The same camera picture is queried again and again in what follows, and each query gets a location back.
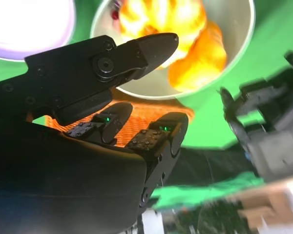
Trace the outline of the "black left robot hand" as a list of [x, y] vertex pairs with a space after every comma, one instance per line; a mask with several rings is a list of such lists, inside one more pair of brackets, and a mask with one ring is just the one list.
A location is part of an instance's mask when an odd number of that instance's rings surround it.
[[[289, 67], [269, 79], [242, 85], [237, 97], [221, 87], [224, 119], [239, 141], [249, 141], [254, 133], [280, 131], [293, 124], [293, 51], [287, 52], [284, 58]], [[265, 123], [244, 126], [239, 116], [255, 110], [261, 113]]]

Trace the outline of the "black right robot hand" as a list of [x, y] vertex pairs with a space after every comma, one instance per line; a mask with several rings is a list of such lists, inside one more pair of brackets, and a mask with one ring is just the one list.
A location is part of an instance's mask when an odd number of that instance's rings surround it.
[[31, 55], [26, 73], [0, 81], [0, 234], [118, 234], [136, 222], [178, 160], [188, 116], [165, 114], [117, 147], [132, 105], [111, 104], [111, 90], [178, 42], [99, 36]]

